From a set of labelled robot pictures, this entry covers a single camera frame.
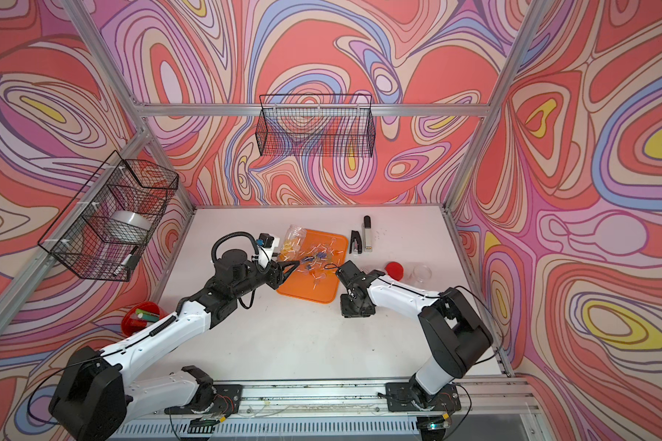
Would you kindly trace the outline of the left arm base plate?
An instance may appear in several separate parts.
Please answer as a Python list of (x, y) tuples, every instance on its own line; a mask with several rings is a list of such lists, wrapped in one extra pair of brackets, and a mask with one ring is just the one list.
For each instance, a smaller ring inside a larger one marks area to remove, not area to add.
[(242, 391), (242, 384), (213, 384), (206, 388), (200, 387), (189, 404), (165, 408), (164, 413), (229, 417), (238, 413)]

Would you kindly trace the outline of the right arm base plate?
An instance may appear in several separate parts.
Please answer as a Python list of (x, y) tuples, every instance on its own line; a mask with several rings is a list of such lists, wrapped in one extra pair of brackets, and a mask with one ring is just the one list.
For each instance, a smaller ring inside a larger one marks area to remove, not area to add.
[(453, 383), (445, 384), (438, 392), (428, 393), (414, 382), (388, 382), (378, 396), (386, 400), (391, 413), (442, 412), (452, 415), (461, 411), (462, 403)]

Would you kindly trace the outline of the patterned lid candy jar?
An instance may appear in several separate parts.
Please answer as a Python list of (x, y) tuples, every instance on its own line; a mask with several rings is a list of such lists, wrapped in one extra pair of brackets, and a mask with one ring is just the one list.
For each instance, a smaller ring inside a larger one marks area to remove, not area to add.
[(307, 235), (307, 229), (298, 225), (291, 225), (287, 230), (281, 243), (281, 251), (278, 255), (279, 261), (294, 261), (302, 255), (303, 243)]

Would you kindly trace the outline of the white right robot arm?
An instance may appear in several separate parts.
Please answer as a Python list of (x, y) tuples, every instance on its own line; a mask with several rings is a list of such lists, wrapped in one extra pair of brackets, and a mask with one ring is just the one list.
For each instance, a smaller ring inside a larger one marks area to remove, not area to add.
[(369, 318), (386, 309), (419, 324), (431, 357), (409, 385), (421, 395), (433, 397), (463, 378), (494, 343), (487, 325), (457, 288), (439, 292), (411, 287), (380, 270), (366, 273), (351, 261), (335, 275), (346, 289), (341, 295), (343, 317)]

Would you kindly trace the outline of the red jar lid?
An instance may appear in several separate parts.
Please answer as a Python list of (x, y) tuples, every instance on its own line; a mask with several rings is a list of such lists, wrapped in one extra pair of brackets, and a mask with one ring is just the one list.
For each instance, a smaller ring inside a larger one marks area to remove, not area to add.
[(389, 277), (396, 281), (401, 281), (405, 276), (405, 268), (395, 261), (388, 262), (384, 270)]

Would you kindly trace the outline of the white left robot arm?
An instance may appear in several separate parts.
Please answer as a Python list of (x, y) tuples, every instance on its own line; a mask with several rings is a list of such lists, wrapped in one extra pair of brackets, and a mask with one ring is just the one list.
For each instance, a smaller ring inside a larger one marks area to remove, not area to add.
[(181, 408), (207, 413), (217, 397), (213, 379), (193, 365), (166, 377), (137, 378), (192, 338), (222, 323), (257, 288), (279, 288), (298, 268), (296, 261), (270, 260), (265, 266), (246, 252), (226, 251), (214, 275), (174, 312), (140, 332), (95, 350), (84, 347), (68, 361), (49, 413), (76, 440), (106, 440), (123, 424), (156, 411)]

